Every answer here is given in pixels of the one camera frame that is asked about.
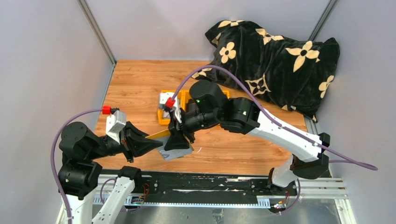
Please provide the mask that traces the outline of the yellow leather card holder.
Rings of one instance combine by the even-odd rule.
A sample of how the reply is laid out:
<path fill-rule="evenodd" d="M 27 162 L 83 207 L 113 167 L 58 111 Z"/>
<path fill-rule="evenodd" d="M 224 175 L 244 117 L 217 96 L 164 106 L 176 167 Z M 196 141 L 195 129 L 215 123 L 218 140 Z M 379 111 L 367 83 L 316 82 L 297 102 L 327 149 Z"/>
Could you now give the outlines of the yellow leather card holder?
<path fill-rule="evenodd" d="M 147 136 L 146 139 L 162 143 L 161 146 L 156 148 L 156 151 L 165 161 L 182 158 L 186 155 L 192 154 L 194 151 L 193 146 L 186 138 L 180 143 L 176 140 L 171 140 L 171 132 L 168 129 L 151 134 Z"/>

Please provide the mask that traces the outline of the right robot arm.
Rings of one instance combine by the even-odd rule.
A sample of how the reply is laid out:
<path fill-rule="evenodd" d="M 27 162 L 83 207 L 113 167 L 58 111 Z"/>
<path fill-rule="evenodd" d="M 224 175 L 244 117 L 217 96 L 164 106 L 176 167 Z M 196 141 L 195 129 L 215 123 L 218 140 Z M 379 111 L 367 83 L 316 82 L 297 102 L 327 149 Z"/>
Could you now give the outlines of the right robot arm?
<path fill-rule="evenodd" d="M 190 153 L 196 131 L 219 125 L 231 133 L 260 137 L 291 152 L 284 164 L 269 172 L 267 190 L 273 195 L 280 194 L 298 178 L 314 180 L 328 170 L 329 157 L 319 146 L 329 145 L 328 134 L 314 135 L 295 128 L 248 98 L 228 98 L 217 84 L 207 80 L 196 82 L 189 94 L 197 108 L 189 112 L 174 111 L 170 115 L 166 152 Z"/>

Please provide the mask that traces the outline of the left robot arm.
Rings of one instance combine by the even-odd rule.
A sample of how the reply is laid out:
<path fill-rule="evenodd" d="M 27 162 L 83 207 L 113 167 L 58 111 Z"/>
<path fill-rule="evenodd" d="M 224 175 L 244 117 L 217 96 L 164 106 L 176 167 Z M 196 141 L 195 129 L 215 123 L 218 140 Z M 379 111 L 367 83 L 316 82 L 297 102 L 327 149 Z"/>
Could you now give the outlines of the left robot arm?
<path fill-rule="evenodd" d="M 163 145 L 131 124 L 107 124 L 107 134 L 97 136 L 84 123 L 73 122 L 61 131 L 59 148 L 63 165 L 58 172 L 67 216 L 64 224 L 113 224 L 126 197 L 143 190 L 148 193 L 139 168 L 124 166 L 118 172 L 115 187 L 96 217 L 92 217 L 93 198 L 102 166 L 96 159 L 124 154 L 128 162 Z"/>

